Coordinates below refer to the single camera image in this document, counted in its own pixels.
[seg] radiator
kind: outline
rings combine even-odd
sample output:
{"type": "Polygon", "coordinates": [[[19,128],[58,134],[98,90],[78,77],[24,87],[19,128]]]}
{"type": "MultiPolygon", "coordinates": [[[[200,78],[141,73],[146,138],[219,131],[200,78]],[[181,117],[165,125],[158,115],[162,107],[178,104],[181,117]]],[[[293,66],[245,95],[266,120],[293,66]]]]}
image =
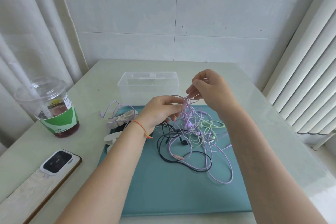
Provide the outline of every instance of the radiator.
{"type": "Polygon", "coordinates": [[[263,94],[299,134],[336,128],[336,0],[314,0],[263,94]]]}

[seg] tangled cable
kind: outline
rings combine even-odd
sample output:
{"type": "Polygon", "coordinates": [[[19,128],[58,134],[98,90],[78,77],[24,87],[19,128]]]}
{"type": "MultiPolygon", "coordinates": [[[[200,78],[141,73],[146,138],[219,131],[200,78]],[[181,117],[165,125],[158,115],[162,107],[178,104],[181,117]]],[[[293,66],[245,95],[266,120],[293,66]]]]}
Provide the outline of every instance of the tangled cable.
{"type": "MultiPolygon", "coordinates": [[[[221,121],[212,120],[212,117],[208,113],[203,112],[201,107],[194,108],[193,106],[191,106],[192,104],[196,103],[198,100],[189,99],[188,97],[185,97],[183,99],[184,99],[185,109],[181,112],[180,117],[174,122],[169,122],[169,123],[163,122],[162,124],[156,126],[155,128],[157,130],[157,127],[162,127],[162,133],[157,130],[161,134],[161,136],[157,140],[157,151],[159,153],[160,158],[162,158],[162,160],[168,163],[182,164],[196,172],[200,172],[200,173],[208,172],[208,174],[215,181],[221,184],[229,184],[233,180],[233,170],[232,170],[232,166],[231,166],[231,163],[227,155],[224,153],[224,150],[231,147],[231,144],[229,144],[223,149],[221,149],[220,147],[216,145],[216,142],[218,141],[218,139],[225,137],[226,135],[228,135],[228,133],[222,132],[222,133],[216,134],[214,132],[214,129],[224,128],[225,125],[221,121]],[[187,154],[184,154],[183,156],[179,156],[172,152],[172,145],[178,139],[182,145],[185,145],[185,146],[188,145],[190,147],[190,151],[187,154]],[[164,145],[168,145],[168,152],[173,157],[173,160],[167,159],[161,153],[162,143],[164,140],[165,140],[164,145]],[[199,147],[201,147],[203,151],[193,150],[199,147]],[[213,163],[213,153],[214,152],[221,152],[227,159],[230,172],[231,172],[230,179],[227,182],[223,182],[223,181],[216,179],[210,173],[210,169],[213,163]],[[187,159],[190,158],[192,153],[201,154],[205,157],[205,167],[194,167],[187,162],[187,159]]],[[[108,119],[115,118],[118,111],[120,110],[120,107],[123,107],[123,106],[128,106],[132,108],[134,113],[136,112],[136,110],[130,105],[127,105],[127,104],[120,105],[118,101],[113,101],[109,104],[104,114],[102,114],[102,112],[99,112],[102,118],[105,117],[107,110],[112,105],[112,103],[115,103],[115,102],[118,104],[118,106],[114,109],[112,117],[108,119]]],[[[135,117],[135,114],[132,117],[130,117],[129,120],[124,120],[126,125],[131,120],[133,120],[134,117],[135,117]]]]}

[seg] left hand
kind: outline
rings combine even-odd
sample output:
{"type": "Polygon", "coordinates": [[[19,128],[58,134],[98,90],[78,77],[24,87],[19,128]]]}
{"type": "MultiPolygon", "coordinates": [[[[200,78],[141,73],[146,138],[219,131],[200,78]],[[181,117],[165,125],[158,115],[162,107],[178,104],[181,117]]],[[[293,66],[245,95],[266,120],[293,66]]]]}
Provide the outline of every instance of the left hand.
{"type": "Polygon", "coordinates": [[[150,100],[135,119],[146,129],[148,134],[154,131],[156,125],[163,121],[175,121],[180,112],[185,109],[184,99],[173,96],[159,96],[150,100]]]}

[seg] white table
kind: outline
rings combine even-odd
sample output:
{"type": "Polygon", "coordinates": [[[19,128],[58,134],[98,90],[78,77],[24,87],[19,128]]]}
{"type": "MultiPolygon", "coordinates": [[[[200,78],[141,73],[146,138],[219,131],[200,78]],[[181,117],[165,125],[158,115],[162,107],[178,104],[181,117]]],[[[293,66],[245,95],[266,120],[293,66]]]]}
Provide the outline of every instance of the white table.
{"type": "MultiPolygon", "coordinates": [[[[107,134],[106,119],[99,116],[113,100],[120,100],[117,83],[125,71],[176,71],[179,95],[194,75],[213,69],[229,83],[235,97],[251,115],[272,149],[290,174],[318,207],[329,223],[336,223],[336,180],[308,152],[291,128],[277,114],[264,96],[235,64],[166,62],[166,61],[99,61],[76,85],[69,97],[76,107],[80,128],[65,139],[54,137],[36,122],[0,157],[0,201],[27,179],[40,164],[58,149],[69,150],[83,158],[82,164],[41,209],[31,223],[52,223],[94,171],[107,134]]],[[[255,223],[252,213],[156,216],[122,218],[120,223],[255,223]]]]}

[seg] plastic cup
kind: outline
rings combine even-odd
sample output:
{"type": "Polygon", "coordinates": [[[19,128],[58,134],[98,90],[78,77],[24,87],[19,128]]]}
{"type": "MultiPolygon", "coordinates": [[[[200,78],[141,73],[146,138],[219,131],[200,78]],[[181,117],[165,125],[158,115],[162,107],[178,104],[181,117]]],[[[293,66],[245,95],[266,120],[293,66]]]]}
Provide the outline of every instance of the plastic cup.
{"type": "Polygon", "coordinates": [[[66,83],[55,77],[39,77],[31,81],[39,97],[21,86],[14,94],[15,100],[56,137],[68,137],[79,128],[78,116],[66,92],[66,83]]]}

